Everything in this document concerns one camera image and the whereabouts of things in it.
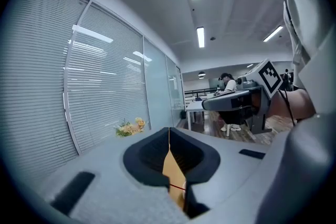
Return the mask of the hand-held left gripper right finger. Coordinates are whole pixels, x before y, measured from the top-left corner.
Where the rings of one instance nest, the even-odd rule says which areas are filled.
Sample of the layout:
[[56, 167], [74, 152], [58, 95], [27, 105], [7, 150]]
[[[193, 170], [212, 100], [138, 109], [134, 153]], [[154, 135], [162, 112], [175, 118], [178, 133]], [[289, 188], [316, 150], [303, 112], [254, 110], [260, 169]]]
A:
[[208, 182], [217, 171], [221, 157], [213, 147], [177, 128], [170, 128], [170, 151], [186, 181], [183, 210], [190, 218], [195, 218], [209, 208], [197, 201], [192, 186]]

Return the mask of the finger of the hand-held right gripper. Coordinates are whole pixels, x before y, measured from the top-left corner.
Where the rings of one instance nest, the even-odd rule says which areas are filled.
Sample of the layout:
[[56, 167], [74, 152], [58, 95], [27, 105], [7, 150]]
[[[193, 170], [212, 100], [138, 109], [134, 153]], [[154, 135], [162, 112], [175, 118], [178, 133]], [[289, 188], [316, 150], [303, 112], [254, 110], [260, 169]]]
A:
[[249, 90], [226, 92], [202, 102], [203, 109], [207, 111], [235, 111], [250, 106]]

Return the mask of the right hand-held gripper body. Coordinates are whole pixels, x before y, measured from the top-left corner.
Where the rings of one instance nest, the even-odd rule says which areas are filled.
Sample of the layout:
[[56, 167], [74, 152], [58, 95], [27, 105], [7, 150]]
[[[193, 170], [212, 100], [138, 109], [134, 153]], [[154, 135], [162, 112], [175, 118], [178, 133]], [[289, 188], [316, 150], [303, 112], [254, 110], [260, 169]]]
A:
[[254, 66], [236, 80], [240, 93], [240, 117], [253, 134], [268, 133], [266, 115], [271, 100], [282, 84], [282, 78], [269, 59]]

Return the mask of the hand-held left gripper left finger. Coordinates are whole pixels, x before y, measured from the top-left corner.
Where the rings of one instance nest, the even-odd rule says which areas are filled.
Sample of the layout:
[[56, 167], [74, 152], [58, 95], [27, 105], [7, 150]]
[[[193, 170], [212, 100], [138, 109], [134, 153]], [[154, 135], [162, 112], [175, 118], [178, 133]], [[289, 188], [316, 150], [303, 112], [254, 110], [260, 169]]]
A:
[[169, 152], [169, 128], [129, 146], [123, 155], [127, 172], [138, 182], [152, 187], [170, 187], [170, 180], [163, 174], [164, 161]]

